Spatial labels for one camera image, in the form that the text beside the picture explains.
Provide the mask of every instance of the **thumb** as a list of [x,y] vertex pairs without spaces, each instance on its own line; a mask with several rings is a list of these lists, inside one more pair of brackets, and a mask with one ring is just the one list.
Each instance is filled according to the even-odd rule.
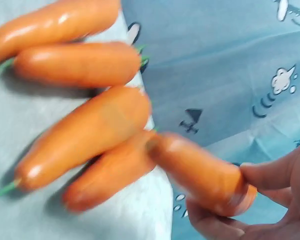
[[290,187],[291,175],[300,147],[275,161],[251,164],[243,163],[241,172],[247,181],[260,190],[276,190]]

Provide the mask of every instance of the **green carrot stem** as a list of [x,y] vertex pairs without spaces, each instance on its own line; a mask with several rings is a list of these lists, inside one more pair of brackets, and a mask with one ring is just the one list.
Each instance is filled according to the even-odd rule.
[[145,56],[142,56],[142,57],[141,57],[141,62],[144,62],[144,61],[146,61],[146,60],[149,60],[149,58],[150,58],[150,57],[149,57],[149,56],[146,56],[146,55],[145,55]]
[[16,189],[20,184],[20,180],[14,180],[0,189],[0,197]]
[[141,46],[137,47],[137,48],[136,48],[137,52],[138,52],[138,53],[141,53],[141,51],[142,51],[146,46],[147,46],[147,45],[144,44],[144,45],[141,45]]
[[10,58],[7,61],[3,62],[0,64],[0,73],[3,72],[4,70],[6,70],[8,67],[12,66],[12,64],[14,63],[14,58]]
[[141,62],[141,67],[143,67],[144,65],[146,65],[148,63],[149,59],[146,59],[144,61]]

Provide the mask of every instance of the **white cloth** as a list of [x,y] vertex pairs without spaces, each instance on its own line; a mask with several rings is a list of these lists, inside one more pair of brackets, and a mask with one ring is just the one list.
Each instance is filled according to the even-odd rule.
[[[0,25],[51,0],[0,1]],[[127,39],[121,14],[107,31],[88,41]],[[132,85],[142,85],[138,74]],[[84,103],[87,91],[44,87],[0,75],[0,187],[13,179],[13,167],[42,131]],[[153,127],[152,119],[148,128]],[[67,213],[60,189],[79,169],[28,195],[0,198],[0,240],[169,240],[173,192],[156,168],[106,203],[82,215]]]

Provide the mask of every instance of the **orange carrot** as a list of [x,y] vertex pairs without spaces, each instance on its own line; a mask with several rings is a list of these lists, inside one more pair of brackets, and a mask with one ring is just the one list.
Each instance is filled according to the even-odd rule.
[[116,21],[120,0],[58,0],[0,26],[0,61],[29,47],[102,32]]
[[244,213],[257,189],[248,184],[239,167],[218,159],[177,134],[155,136],[148,152],[190,198],[203,208],[225,217]]
[[147,95],[118,86],[92,98],[47,130],[15,169],[15,185],[42,188],[68,170],[142,130],[151,114]]
[[39,46],[22,51],[14,60],[17,75],[65,87],[125,85],[140,66],[137,50],[123,42]]
[[67,188],[62,198],[66,208],[76,213],[92,209],[151,172],[156,164],[145,146],[155,134],[143,130],[104,153]]

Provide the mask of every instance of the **light blue tablecloth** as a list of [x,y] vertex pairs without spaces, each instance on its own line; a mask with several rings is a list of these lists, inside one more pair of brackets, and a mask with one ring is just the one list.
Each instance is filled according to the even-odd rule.
[[[161,131],[239,163],[300,144],[300,0],[124,0],[123,9],[142,24],[143,80]],[[172,239],[202,239],[183,192],[174,197]],[[273,223],[285,211],[259,195],[238,218]]]

